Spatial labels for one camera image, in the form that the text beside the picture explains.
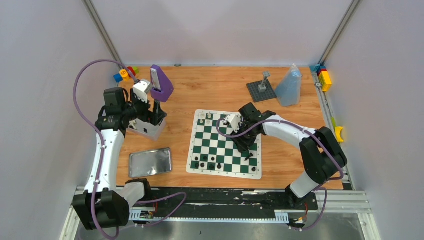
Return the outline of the silver tin box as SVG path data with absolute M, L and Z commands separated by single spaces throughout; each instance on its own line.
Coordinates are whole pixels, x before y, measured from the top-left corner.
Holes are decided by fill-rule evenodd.
M 129 122 L 127 130 L 150 140 L 157 141 L 166 124 L 166 119 L 163 119 L 158 125 L 153 125 L 136 118 Z

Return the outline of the silver tin lid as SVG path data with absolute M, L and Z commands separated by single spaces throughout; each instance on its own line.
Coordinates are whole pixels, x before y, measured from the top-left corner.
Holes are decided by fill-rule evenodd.
M 132 179 L 169 173 L 172 155 L 169 147 L 134 152 L 129 155 L 128 176 Z

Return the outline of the green white chess board mat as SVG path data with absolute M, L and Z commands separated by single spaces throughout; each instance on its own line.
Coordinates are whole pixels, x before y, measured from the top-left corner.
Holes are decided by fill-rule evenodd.
M 238 112 L 198 109 L 194 113 L 186 163 L 189 174 L 213 175 L 243 179 L 262 178 L 262 140 L 259 135 L 248 152 L 240 153 L 232 139 L 219 134 L 217 122 Z

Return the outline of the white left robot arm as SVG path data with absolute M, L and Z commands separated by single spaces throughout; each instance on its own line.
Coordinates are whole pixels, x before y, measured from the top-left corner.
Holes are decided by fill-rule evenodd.
M 153 193 L 145 178 L 129 180 L 121 191 L 117 191 L 119 155 L 131 121 L 139 120 L 156 127 L 167 116 L 158 100 L 153 104 L 142 101 L 133 89 L 109 88 L 103 92 L 103 98 L 104 106 L 97 121 L 89 123 L 96 131 L 96 152 L 90 177 L 83 193 L 72 200 L 86 230 L 125 226 L 131 207 L 136 203 L 142 207 L 152 203 Z

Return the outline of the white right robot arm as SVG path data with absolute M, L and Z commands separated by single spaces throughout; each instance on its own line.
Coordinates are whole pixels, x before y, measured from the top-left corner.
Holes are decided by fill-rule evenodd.
M 285 195 L 292 209 L 301 207 L 306 195 L 334 180 L 336 173 L 342 174 L 348 163 L 333 131 L 325 126 L 301 126 L 273 111 L 260 112 L 252 103 L 239 109 L 238 114 L 227 115 L 223 122 L 232 128 L 230 138 L 241 153 L 248 151 L 259 135 L 277 138 L 300 151 L 304 171 L 286 188 Z

